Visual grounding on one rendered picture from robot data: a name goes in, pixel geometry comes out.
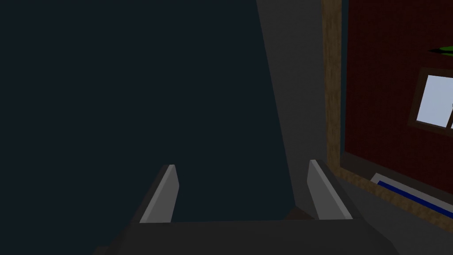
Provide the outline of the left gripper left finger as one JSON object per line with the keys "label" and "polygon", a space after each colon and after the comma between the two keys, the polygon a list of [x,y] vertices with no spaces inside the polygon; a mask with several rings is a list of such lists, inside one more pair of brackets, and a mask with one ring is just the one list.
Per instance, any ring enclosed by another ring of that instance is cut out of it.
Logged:
{"label": "left gripper left finger", "polygon": [[171,222],[180,189],[176,166],[163,165],[137,208],[132,223]]}

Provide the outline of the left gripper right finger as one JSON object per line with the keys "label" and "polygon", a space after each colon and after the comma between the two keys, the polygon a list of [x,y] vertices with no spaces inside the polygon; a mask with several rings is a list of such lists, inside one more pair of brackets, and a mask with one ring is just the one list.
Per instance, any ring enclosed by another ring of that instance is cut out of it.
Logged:
{"label": "left gripper right finger", "polygon": [[363,217],[324,161],[309,161],[307,186],[320,220],[352,220]]}

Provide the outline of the blue and white mat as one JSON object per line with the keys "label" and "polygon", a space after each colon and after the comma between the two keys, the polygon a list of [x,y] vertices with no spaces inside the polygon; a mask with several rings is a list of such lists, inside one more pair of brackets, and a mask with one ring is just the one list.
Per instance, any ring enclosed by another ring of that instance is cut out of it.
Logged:
{"label": "blue and white mat", "polygon": [[371,178],[371,182],[453,219],[453,205],[451,203],[434,198],[433,196],[420,192],[379,173],[376,173]]}

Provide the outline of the dark blue door leaf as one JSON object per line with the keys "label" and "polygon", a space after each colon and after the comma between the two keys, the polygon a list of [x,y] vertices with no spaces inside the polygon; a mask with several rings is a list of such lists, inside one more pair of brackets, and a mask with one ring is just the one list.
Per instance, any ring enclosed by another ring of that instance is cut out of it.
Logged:
{"label": "dark blue door leaf", "polygon": [[174,221],[294,207],[256,0],[0,0],[0,255],[92,255],[167,164]]}

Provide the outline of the brown framed window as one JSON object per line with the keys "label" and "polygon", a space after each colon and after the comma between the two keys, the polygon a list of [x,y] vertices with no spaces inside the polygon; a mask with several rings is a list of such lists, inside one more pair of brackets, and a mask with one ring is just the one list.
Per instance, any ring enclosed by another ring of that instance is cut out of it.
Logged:
{"label": "brown framed window", "polygon": [[453,138],[453,70],[420,69],[408,125]]}

